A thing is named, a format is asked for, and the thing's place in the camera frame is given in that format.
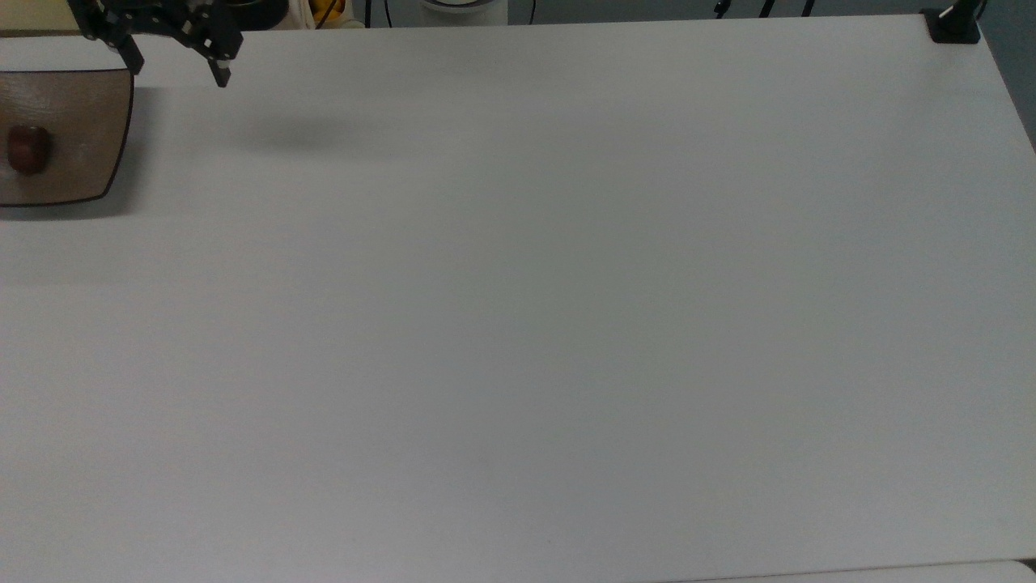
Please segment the brown cutting board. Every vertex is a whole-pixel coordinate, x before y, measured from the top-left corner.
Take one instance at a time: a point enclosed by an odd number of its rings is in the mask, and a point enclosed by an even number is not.
[[[0,72],[0,206],[104,196],[118,169],[132,108],[126,69]],[[13,125],[50,132],[42,172],[26,176],[10,167],[7,133]]]

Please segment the cable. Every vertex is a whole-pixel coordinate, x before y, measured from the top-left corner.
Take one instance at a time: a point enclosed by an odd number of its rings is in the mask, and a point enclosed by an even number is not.
[[[324,10],[324,16],[320,18],[320,22],[317,24],[317,30],[323,28],[323,23],[327,22],[327,17],[330,16],[330,11],[335,9],[335,4],[338,4],[338,0],[330,0],[327,4],[327,9]]]

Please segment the black stand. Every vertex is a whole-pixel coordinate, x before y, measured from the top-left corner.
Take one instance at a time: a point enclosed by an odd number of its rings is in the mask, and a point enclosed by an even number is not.
[[[977,45],[982,34],[975,22],[975,9],[981,0],[957,0],[947,10],[924,8],[921,13],[928,24],[931,39],[946,45]]]
[[[719,0],[719,2],[716,2],[716,7],[713,8],[713,11],[716,12],[717,19],[723,18],[723,14],[725,14],[726,11],[730,9],[731,1],[732,0]]]

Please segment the black cable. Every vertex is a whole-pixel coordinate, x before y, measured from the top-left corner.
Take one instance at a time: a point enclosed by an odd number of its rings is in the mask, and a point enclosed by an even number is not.
[[[719,2],[716,2],[716,7],[713,8],[713,11],[716,12],[716,20],[723,18],[723,14],[730,9],[730,2],[731,0],[719,0]]]
[[[327,4],[327,9],[324,10],[324,16],[320,18],[320,22],[317,24],[317,30],[323,28],[323,23],[327,22],[327,17],[329,17],[330,11],[335,9],[335,4],[338,4],[338,0],[330,0],[330,4]]]

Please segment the black clamp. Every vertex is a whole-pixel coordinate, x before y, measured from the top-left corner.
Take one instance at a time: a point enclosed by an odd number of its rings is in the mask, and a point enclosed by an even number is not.
[[[67,0],[83,36],[98,39],[122,57],[131,72],[144,66],[133,33],[175,38],[208,60],[217,85],[230,80],[230,61],[244,37],[224,0]]]
[[[713,8],[713,11],[716,12],[717,19],[721,19],[724,14],[726,14],[726,11],[730,9],[731,1],[732,0],[719,0],[719,2],[716,2],[716,7]]]
[[[982,38],[978,30],[975,10],[983,0],[957,0],[955,4],[940,10],[924,8],[921,13],[928,24],[928,34],[936,42],[947,45],[977,45]]]

